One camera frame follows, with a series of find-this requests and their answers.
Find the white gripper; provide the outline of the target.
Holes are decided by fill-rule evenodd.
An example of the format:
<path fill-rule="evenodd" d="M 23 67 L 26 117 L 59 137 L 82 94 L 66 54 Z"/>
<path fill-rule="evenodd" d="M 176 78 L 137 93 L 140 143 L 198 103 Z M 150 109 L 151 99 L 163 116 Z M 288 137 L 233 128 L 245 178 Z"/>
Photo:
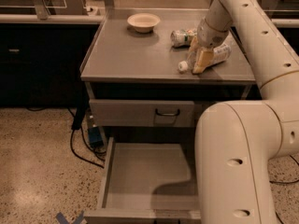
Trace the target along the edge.
<path fill-rule="evenodd" d="M 188 63 L 195 62 L 192 69 L 194 74 L 201 74 L 210 66 L 214 51 L 209 48 L 216 48 L 224 42 L 229 34 L 230 26 L 230 17 L 212 21 L 204 17 L 200 20 L 197 26 L 197 36 L 192 39 L 187 55 Z"/>

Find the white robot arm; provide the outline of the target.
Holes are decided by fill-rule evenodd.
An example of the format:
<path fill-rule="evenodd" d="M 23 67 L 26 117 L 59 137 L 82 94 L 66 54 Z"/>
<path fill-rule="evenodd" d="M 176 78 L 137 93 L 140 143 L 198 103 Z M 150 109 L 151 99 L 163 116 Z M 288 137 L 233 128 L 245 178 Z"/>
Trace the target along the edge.
<path fill-rule="evenodd" d="M 299 57 L 258 0 L 214 0 L 198 42 L 218 46 L 237 30 L 262 96 L 210 106 L 196 126 L 201 224 L 278 224 L 268 162 L 299 149 Z"/>

